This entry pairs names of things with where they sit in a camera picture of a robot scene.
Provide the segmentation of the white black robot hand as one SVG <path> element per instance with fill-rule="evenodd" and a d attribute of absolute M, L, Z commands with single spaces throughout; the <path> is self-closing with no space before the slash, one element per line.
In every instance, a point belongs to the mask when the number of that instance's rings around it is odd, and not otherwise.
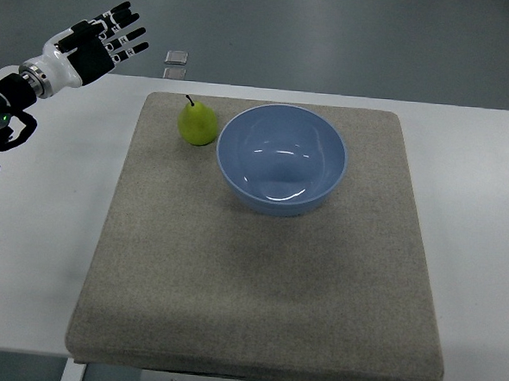
<path fill-rule="evenodd" d="M 145 28 L 132 28 L 139 15 L 123 2 L 90 20 L 82 20 L 56 34 L 41 56 L 25 61 L 19 74 L 38 98 L 52 97 L 63 88 L 83 87 L 117 65 L 148 49 L 138 40 Z"/>

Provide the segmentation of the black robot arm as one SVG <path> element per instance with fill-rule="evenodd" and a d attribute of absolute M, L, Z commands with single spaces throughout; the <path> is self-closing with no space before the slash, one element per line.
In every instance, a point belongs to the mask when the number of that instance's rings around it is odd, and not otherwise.
<path fill-rule="evenodd" d="M 40 84 L 25 72 L 0 79 L 0 153 L 19 147 L 36 130 L 37 121 L 25 109 L 40 91 Z"/>

